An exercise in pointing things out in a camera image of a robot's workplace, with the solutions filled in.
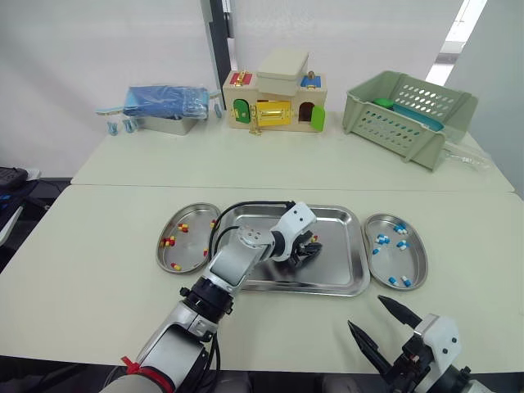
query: oval metal dish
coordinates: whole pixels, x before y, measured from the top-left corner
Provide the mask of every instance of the oval metal dish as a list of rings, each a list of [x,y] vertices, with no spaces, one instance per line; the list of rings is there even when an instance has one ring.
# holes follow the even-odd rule
[[[156,261],[169,273],[189,273],[205,262],[204,251],[211,233],[211,221],[219,217],[220,210],[209,203],[196,203],[179,210],[165,225],[156,243]],[[178,229],[187,224],[188,232]],[[174,246],[162,246],[162,239],[175,236]]]
[[[397,225],[404,225],[408,234],[401,235],[395,231]],[[375,239],[379,234],[390,238],[389,244],[378,245]],[[427,276],[427,256],[422,240],[414,228],[403,219],[394,215],[379,214],[372,215],[364,225],[364,237],[368,252],[369,271],[382,284],[399,291],[412,291],[419,288]],[[405,240],[409,247],[401,251],[397,243]],[[381,250],[373,255],[373,249],[381,247]],[[406,287],[402,276],[411,281],[411,286]],[[396,287],[389,282],[394,277],[399,286]]]

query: silver robot arm segment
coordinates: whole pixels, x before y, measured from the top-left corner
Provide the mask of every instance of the silver robot arm segment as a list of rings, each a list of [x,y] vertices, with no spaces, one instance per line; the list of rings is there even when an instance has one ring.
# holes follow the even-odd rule
[[[137,362],[128,361],[128,375],[102,392],[191,391],[208,356],[203,342],[212,339],[219,320],[232,312],[233,297],[252,269],[269,258],[287,260],[299,246],[297,238],[314,222],[314,213],[299,202],[269,231],[241,226],[232,233],[193,287],[180,290],[184,299],[142,348]]]

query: blue cloth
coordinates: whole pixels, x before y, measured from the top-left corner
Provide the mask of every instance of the blue cloth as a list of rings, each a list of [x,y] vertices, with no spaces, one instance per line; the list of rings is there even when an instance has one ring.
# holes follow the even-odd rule
[[[207,119],[209,94],[205,88],[185,86],[131,87],[125,97],[124,114],[163,119]]]

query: rectangular metal tray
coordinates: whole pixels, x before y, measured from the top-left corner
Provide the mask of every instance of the rectangular metal tray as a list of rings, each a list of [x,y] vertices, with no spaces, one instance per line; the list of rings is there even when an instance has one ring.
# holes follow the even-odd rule
[[[309,230],[323,244],[318,257],[298,269],[287,262],[261,263],[244,289],[356,296],[368,287],[368,261],[356,216],[340,206],[309,207],[317,216]],[[284,213],[283,206],[240,206],[224,217],[221,227],[250,225],[270,229]],[[224,235],[222,244],[228,242],[229,236]]]

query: green door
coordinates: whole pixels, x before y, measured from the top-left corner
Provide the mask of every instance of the green door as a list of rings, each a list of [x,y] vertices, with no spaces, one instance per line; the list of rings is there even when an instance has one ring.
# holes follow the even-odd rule
[[[321,106],[314,106],[311,111],[311,127],[317,131],[324,130],[324,119],[326,117],[326,111]]]
[[[235,112],[235,120],[241,123],[249,124],[249,105],[246,100],[235,100],[233,101],[233,111]]]

